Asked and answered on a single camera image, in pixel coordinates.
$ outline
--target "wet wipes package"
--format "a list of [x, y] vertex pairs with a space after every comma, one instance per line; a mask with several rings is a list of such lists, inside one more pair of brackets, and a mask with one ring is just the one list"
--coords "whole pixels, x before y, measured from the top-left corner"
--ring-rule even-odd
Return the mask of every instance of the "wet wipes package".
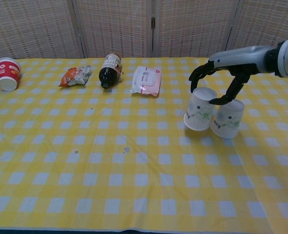
[[161, 71], [158, 69], [138, 66], [133, 75], [131, 93], [157, 96], [161, 77]]

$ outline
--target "snack bag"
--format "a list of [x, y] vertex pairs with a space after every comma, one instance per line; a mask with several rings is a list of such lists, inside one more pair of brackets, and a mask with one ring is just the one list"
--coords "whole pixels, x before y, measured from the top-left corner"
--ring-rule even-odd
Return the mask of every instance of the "snack bag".
[[152, 94], [159, 93], [162, 75], [160, 70], [138, 66], [133, 75], [131, 93]]
[[68, 69], [62, 77], [59, 87], [68, 87], [75, 84], [86, 84], [90, 76], [91, 66], [73, 67]]

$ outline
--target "dark glass bottle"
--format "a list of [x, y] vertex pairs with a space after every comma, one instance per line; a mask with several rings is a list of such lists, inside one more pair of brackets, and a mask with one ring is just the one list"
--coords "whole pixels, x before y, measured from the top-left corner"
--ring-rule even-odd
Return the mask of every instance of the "dark glass bottle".
[[118, 82], [121, 73], [121, 57], [116, 53], [106, 55], [99, 73], [101, 86], [108, 89]]

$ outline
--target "red cup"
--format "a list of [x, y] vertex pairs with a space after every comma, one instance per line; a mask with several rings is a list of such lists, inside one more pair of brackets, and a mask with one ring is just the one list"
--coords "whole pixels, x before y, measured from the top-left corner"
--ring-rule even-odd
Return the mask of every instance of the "red cup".
[[12, 58], [0, 58], [0, 88], [12, 91], [17, 88], [21, 66]]

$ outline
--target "paper cup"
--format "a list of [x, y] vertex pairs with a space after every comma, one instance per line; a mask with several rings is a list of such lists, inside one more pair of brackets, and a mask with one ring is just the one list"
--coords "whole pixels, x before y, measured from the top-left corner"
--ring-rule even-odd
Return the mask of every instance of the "paper cup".
[[209, 127], [214, 105], [209, 101], [217, 97], [217, 93], [206, 87], [194, 89], [188, 108], [184, 114], [185, 125], [195, 131]]
[[0, 58], [0, 88], [12, 91], [17, 88], [21, 66], [12, 58]]
[[213, 133], [226, 139], [236, 137], [244, 109], [245, 105], [236, 99], [220, 106], [217, 115], [210, 124]]

